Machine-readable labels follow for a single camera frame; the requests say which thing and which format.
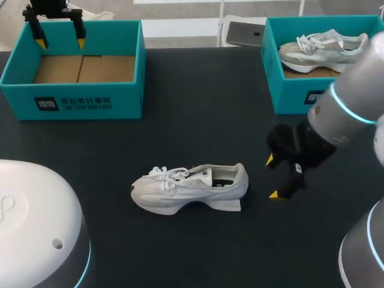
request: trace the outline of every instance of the gray robot arm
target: gray robot arm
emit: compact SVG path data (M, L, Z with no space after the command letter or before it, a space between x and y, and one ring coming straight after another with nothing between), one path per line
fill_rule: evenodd
M315 132L340 146L384 114L384 32L353 68L344 72L308 113Z
M307 119L295 127L278 125L270 132L267 144L271 155L266 166L273 169L287 161L291 167L288 181L270 198L290 198L299 188L305 188L308 169L322 164L339 146L376 123L375 151L384 164L384 118L377 121L383 114L384 32L377 34L356 64L330 85Z

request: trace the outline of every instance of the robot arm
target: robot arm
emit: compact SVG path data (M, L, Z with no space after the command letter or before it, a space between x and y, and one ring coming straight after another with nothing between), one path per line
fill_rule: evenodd
M86 37L86 30L82 20L82 9L67 8L66 0L31 0L32 5L27 5L23 11L25 21L29 22L32 34L36 42L44 49L48 48L48 40L37 19L38 15L45 16L48 19L69 18L73 22L76 32L77 42L80 49L83 49Z
M304 175L347 144L359 131L376 124L375 152L384 164L384 32L377 34L353 68L344 72L296 127L278 125L269 134L274 168L283 160L291 167L289 181L270 198L290 198L304 188Z

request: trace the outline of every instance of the shoebox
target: shoebox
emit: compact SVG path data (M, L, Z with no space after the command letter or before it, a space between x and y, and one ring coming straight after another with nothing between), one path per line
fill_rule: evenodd
M278 48L296 37L335 29L345 36L367 33L371 38L384 31L379 16L270 17L266 21L262 59L276 114L304 114L339 73L317 68L308 74L283 69Z
M145 45L137 21L84 21L79 48L71 21L41 22L48 49L26 23L0 79L19 120L137 119Z

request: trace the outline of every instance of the shoe tongue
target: shoe tongue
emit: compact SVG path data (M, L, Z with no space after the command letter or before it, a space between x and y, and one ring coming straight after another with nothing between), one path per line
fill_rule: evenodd
M187 177L187 179L188 180L200 179L206 185L212 186L212 169L211 168L207 168L205 170L202 170L200 172L197 172L197 173Z
M319 41L326 41L326 40L338 41L340 39L340 35L335 29L331 29L331 30L326 31L324 33L321 33L321 34L319 34L313 38L316 40L319 40Z

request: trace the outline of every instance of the shoe sole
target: shoe sole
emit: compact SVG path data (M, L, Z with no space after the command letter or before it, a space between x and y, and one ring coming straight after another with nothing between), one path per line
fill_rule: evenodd
M300 73L309 73L317 67L326 67L332 69L336 72L343 73L347 67L352 66L353 64L339 64L339 63L326 63L326 64L317 64L317 65L309 65L309 66L301 66L297 64L292 64L287 61L281 60L281 62L290 69L293 69Z
M210 201L202 201L203 203L207 204L209 207L221 210L221 211L231 211L231 212L238 212L241 211L241 205L240 205L240 199L236 200L210 200ZM136 203L139 207L152 212L156 214L161 215L173 215L176 214L184 205L181 206L174 206L174 207L148 207L141 204Z

